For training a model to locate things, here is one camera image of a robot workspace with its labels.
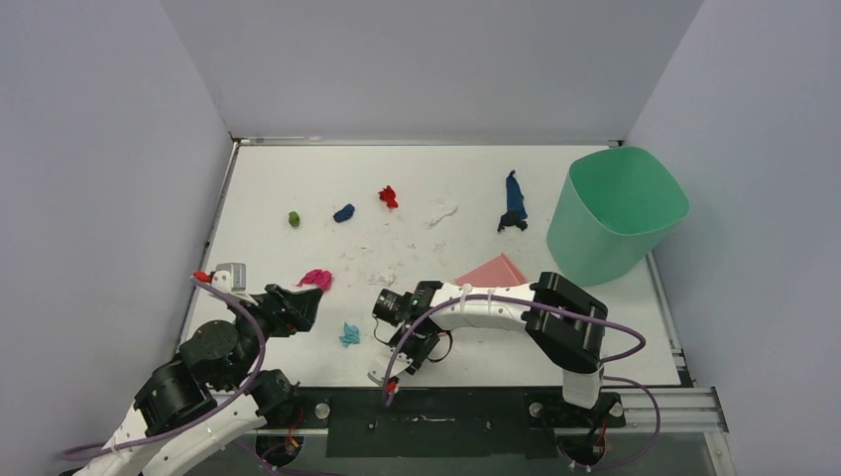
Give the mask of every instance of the green bucket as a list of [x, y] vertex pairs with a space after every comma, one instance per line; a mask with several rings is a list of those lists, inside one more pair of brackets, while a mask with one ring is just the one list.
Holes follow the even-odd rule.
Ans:
[[689, 212], [668, 170], [638, 147], [590, 154], [569, 168], [546, 244], [579, 286], [631, 271]]

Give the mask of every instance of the pink triangle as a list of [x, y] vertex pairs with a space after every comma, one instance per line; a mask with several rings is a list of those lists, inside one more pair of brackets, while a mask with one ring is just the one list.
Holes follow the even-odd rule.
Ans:
[[477, 288], [519, 286], [527, 282], [523, 273], [505, 253], [455, 280], [459, 286], [470, 284]]

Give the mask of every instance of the wire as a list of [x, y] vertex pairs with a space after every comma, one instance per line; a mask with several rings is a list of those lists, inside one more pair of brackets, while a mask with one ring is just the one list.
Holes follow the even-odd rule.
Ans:
[[447, 337], [449, 337], [449, 345], [447, 345], [447, 353], [444, 354], [444, 356], [441, 357], [440, 359], [430, 359], [430, 358], [426, 357], [426, 360], [428, 360], [429, 362], [431, 362], [433, 364], [437, 364], [438, 362], [442, 362], [444, 359], [446, 359], [446, 357], [449, 355], [449, 353], [452, 352], [452, 331], [447, 330], [447, 331], [444, 332], [444, 334], [446, 334]]
[[[655, 409], [655, 432], [652, 434], [652, 437], [649, 439], [649, 442], [646, 443], [645, 446], [643, 446], [643, 449], [638, 451], [636, 454], [633, 454], [633, 455], [631, 455], [631, 456], [629, 456], [625, 459], [621, 459], [621, 460], [613, 462], [613, 463], [599, 464], [597, 466], [591, 466], [591, 467], [588, 467], [588, 466], [583, 465], [583, 464], [579, 464], [578, 462], [573, 462], [573, 465], [577, 468], [589, 469], [591, 471], [605, 471], [605, 470], [608, 470], [608, 469], [616, 469], [620, 466], [625, 466], [625, 465], [631, 464], [631, 463], [637, 461], [638, 459], [642, 458], [643, 456], [645, 456], [646, 453], [648, 453], [649, 451], [651, 451], [652, 446], [654, 446], [655, 443], [657, 443], [658, 440], [660, 439], [661, 412], [660, 412], [660, 406], [658, 405], [657, 399], [655, 398], [654, 394], [652, 394], [652, 391], [650, 391], [649, 388], [646, 387], [645, 385], [643, 385], [643, 384], [641, 384], [637, 381], [631, 380], [631, 379], [626, 379], [625, 377], [608, 377], [608, 376], [605, 376], [604, 380], [609, 380], [609, 381], [612, 381], [612, 382], [622, 382], [622, 383], [625, 383], [625, 384], [633, 385], [634, 387], [637, 387], [638, 389], [642, 390], [643, 392], [646, 393], [646, 395], [649, 396], [649, 399], [652, 400], [652, 406]], [[566, 458], [567, 461], [572, 461], [572, 458], [570, 458], [563, 451], [563, 448], [559, 447], [558, 449], [560, 450], [560, 454], [562, 454]]]
[[[237, 398], [239, 398], [242, 394], [244, 394], [245, 391], [248, 390], [248, 388], [254, 382], [254, 379], [257, 378], [257, 374], [260, 373], [260, 369], [261, 369], [261, 367], [263, 367], [263, 359], [266, 357], [266, 337], [263, 335], [263, 331], [260, 329], [260, 324], [257, 323], [257, 319], [255, 319], [254, 316], [251, 314], [251, 312], [249, 312], [248, 309], [246, 309], [245, 306], [243, 306], [239, 302], [239, 299], [231, 297], [231, 296], [227, 295], [226, 293], [223, 293], [222, 291], [214, 288], [213, 286], [197, 280], [196, 278], [191, 277], [189, 280], [190, 280], [191, 283], [193, 283], [197, 287], [202, 288], [203, 290], [211, 293], [212, 295], [216, 296], [217, 298], [220, 298], [223, 301], [225, 301], [228, 305], [230, 305], [231, 307], [236, 309], [236, 311], [239, 312], [240, 315], [245, 317], [245, 319], [248, 320], [248, 323], [251, 324], [252, 327], [254, 327], [254, 332], [257, 335], [257, 343], [260, 347], [260, 350], [257, 353], [257, 360], [254, 363], [254, 370], [252, 370], [251, 373], [248, 374], [248, 377], [245, 379], [245, 381], [243, 381], [242, 385], [240, 385], [239, 388], [233, 394], [231, 394], [231, 396], [227, 400], [222, 402], [215, 409], [211, 410], [210, 412], [204, 414], [203, 416], [201, 416], [197, 419], [194, 419], [193, 421], [191, 421], [187, 424], [184, 424], [182, 426], [179, 426], [178, 428], [171, 429], [171, 430], [166, 431], [166, 432], [161, 433], [161, 434], [156, 434], [155, 436], [150, 436], [148, 438], [135, 439], [135, 440], [132, 440], [132, 441], [126, 441], [125, 443], [116, 444], [113, 447], [108, 447], [108, 448], [105, 448], [105, 449], [102, 449], [102, 447], [106, 444], [105, 442], [75, 446], [73, 448], [68, 448], [68, 449], [62, 451], [61, 455], [60, 455], [61, 459], [65, 460], [65, 461], [87, 461], [88, 459], [98, 458], [99, 456], [104, 456], [106, 454], [111, 454], [111, 452], [113, 452], [113, 451], [119, 451], [121, 449], [126, 449], [126, 448], [133, 448], [135, 446], [140, 446], [140, 445], [143, 445], [143, 444], [151, 444], [151, 443], [155, 443], [155, 442], [158, 442], [158, 441], [163, 441], [165, 439], [169, 439], [169, 438], [178, 436], [179, 434], [187, 431], [188, 429], [193, 428], [194, 426], [197, 426], [197, 425], [207, 421], [209, 418], [214, 417], [214, 416], [218, 415], [220, 412], [222, 412], [223, 410], [225, 410]], [[85, 454], [79, 454], [82, 451], [88, 451], [88, 450], [93, 449], [93, 448], [99, 448], [99, 449], [95, 452], [88, 452], [88, 453], [85, 453]]]
[[381, 344], [389, 345], [388, 342], [386, 342], [385, 340], [377, 337], [377, 329], [380, 327], [380, 319], [374, 317], [374, 322], [376, 322], [376, 324], [374, 324], [374, 339], [376, 339], [377, 342], [379, 342]]
[[494, 295], [467, 295], [467, 296], [463, 296], [463, 297], [455, 297], [453, 299], [448, 299], [448, 300], [436, 305], [435, 307], [433, 307], [431, 309], [428, 309], [426, 312], [421, 314], [420, 317], [418, 317], [415, 320], [415, 322], [412, 323], [412, 325], [406, 330], [406, 332], [403, 333], [403, 337], [401, 337], [400, 342], [397, 343], [397, 346], [395, 347], [394, 352], [392, 352], [392, 357], [391, 357], [391, 359], [389, 359], [389, 365], [386, 367], [386, 375], [383, 378], [383, 404], [386, 407], [390, 406], [391, 403], [392, 403], [392, 400], [394, 399], [394, 394], [393, 393], [390, 394], [389, 391], [388, 391], [388, 384], [389, 384], [389, 381], [391, 380], [392, 369], [394, 368], [394, 364], [397, 361], [397, 356], [403, 350], [403, 346], [406, 345], [406, 341], [409, 340], [409, 338], [412, 335], [415, 334], [415, 329], [417, 329], [431, 315], [435, 314], [436, 312], [438, 312], [438, 311], [440, 311], [440, 310], [442, 310], [442, 309], [444, 309], [448, 306], [460, 303], [463, 299], [464, 300], [490, 299], [490, 300], [495, 300], [495, 301], [499, 301], [499, 302], [507, 302], [507, 303], [511, 303], [511, 304], [527, 305], [527, 306], [532, 307], [532, 308], [544, 310], [546, 312], [551, 312], [553, 314], [562, 315], [564, 317], [569, 317], [571, 319], [580, 320], [582, 322], [587, 322], [589, 324], [602, 325], [604, 327], [608, 327], [608, 328], [611, 328], [611, 329], [621, 330], [622, 332], [625, 332], [626, 334], [630, 334], [633, 337], [636, 337], [637, 340], [639, 340], [637, 345], [635, 345], [631, 349], [626, 350], [625, 352], [620, 352], [618, 354], [609, 355], [609, 356], [601, 359], [602, 363], [613, 362], [615, 360], [624, 359], [625, 357], [636, 354], [637, 352], [642, 350], [643, 347], [646, 346], [646, 337], [643, 334], [641, 334], [640, 332], [637, 332], [636, 330], [632, 329], [631, 327], [628, 327], [628, 326], [625, 326], [625, 325], [622, 325], [622, 324], [617, 324], [616, 322], [611, 322], [609, 320], [597, 319], [595, 317], [590, 317], [589, 315], [576, 314], [575, 312], [570, 312], [570, 311], [568, 311], [566, 309], [562, 309], [560, 307], [553, 307], [551, 305], [544, 304], [542, 302], [532, 302], [530, 300], [525, 300], [525, 299], [517, 299], [517, 298], [514, 298], [514, 297], [494, 296]]
[[607, 440], [605, 439], [605, 434], [607, 434], [607, 420], [606, 419], [604, 421], [602, 421], [602, 432], [601, 432], [601, 434], [599, 434], [599, 439], [597, 439], [596, 442], [593, 443], [593, 446], [598, 446], [599, 442], [601, 442], [601, 441], [604, 441], [604, 443], [607, 444]]
[[272, 466], [268, 461], [266, 461], [265, 457], [261, 457], [259, 454], [257, 454], [257, 451], [254, 451], [254, 449], [251, 446], [243, 443], [242, 441], [234, 441], [234, 444], [236, 444], [237, 446], [239, 446], [240, 448], [245, 450], [245, 452], [247, 452], [248, 454], [252, 455], [255, 459], [257, 459], [257, 461], [260, 462], [260, 466], [263, 466], [263, 469], [265, 469], [266, 472], [269, 473], [269, 474], [276, 474], [278, 472], [281, 472], [281, 473], [285, 473], [285, 474], [297, 474], [297, 475], [300, 475], [300, 476], [343, 476], [343, 475], [338, 474], [338, 473], [323, 473], [323, 472], [319, 472], [319, 471], [304, 471], [302, 469], [289, 469], [289, 468], [284, 468], [284, 467], [275, 467], [275, 466]]
[[298, 407], [298, 421], [291, 424], [289, 429], [287, 430], [287, 437], [284, 440], [284, 448], [286, 451], [289, 451], [290, 444], [293, 445], [295, 448], [298, 447], [298, 442], [295, 441], [295, 438], [292, 436], [292, 432], [295, 431], [299, 426], [300, 423], [303, 421], [303, 407]]
[[281, 448], [286, 449], [286, 445], [287, 445], [287, 442], [286, 442], [286, 439], [284, 438], [284, 441], [282, 443], [275, 444], [274, 446], [269, 446], [269, 449], [267, 449], [266, 451], [263, 451], [263, 454], [261, 454], [260, 457], [263, 458], [263, 459], [268, 459], [269, 455], [274, 453], [275, 451], [277, 451]]

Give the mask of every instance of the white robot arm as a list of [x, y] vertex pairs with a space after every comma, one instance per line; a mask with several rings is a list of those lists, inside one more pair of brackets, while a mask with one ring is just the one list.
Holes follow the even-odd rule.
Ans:
[[[322, 291], [291, 293], [268, 285], [263, 295], [246, 295], [241, 264], [196, 273], [193, 281], [227, 302], [234, 321], [213, 320], [197, 329], [153, 372], [93, 459], [62, 476], [179, 476], [267, 419], [289, 420], [297, 389], [280, 370], [261, 369], [265, 339], [309, 331]], [[235, 392], [218, 406], [209, 388]], [[72, 453], [64, 459], [84, 458]]]
[[[467, 299], [483, 295], [487, 298]], [[505, 302], [498, 299], [518, 300]], [[406, 341], [392, 368], [390, 380], [414, 374], [437, 345], [439, 334], [460, 327], [510, 330], [527, 333], [543, 353], [563, 370], [563, 398], [591, 409], [599, 398], [603, 366], [600, 360], [603, 325], [558, 318], [528, 305], [538, 302], [605, 321], [607, 307], [557, 273], [542, 273], [536, 283], [510, 288], [472, 288], [440, 282], [418, 283], [413, 293], [398, 295], [383, 290], [373, 309], [375, 318], [397, 331], [374, 358], [368, 377], [383, 385], [392, 352], [406, 331], [426, 311], [445, 301], [457, 301], [432, 314]]]

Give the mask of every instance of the black base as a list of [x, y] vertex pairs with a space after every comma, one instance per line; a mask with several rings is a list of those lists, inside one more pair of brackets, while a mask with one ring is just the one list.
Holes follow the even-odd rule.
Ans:
[[[299, 389], [305, 408], [299, 427], [329, 428], [327, 457], [522, 454], [556, 458], [556, 446], [546, 438], [539, 420], [535, 425], [529, 405], [540, 401], [551, 409], [562, 402], [560, 394], [561, 387], [403, 389], [385, 409], [379, 389], [306, 388]], [[606, 395], [618, 398], [617, 394]], [[320, 402], [329, 402], [328, 419], [318, 419], [312, 413]], [[574, 409], [562, 413], [552, 417], [550, 426], [591, 425]], [[608, 420], [611, 427], [624, 424], [623, 417]]]
[[583, 409], [563, 400], [560, 392], [535, 392], [526, 395], [524, 406], [526, 411], [533, 403], [542, 405], [540, 416], [529, 415], [529, 425], [532, 428], [591, 428], [604, 418], [609, 428], [625, 426], [625, 415], [611, 416], [608, 410], [614, 402], [622, 403], [619, 394], [602, 393], [599, 401], [592, 410]]

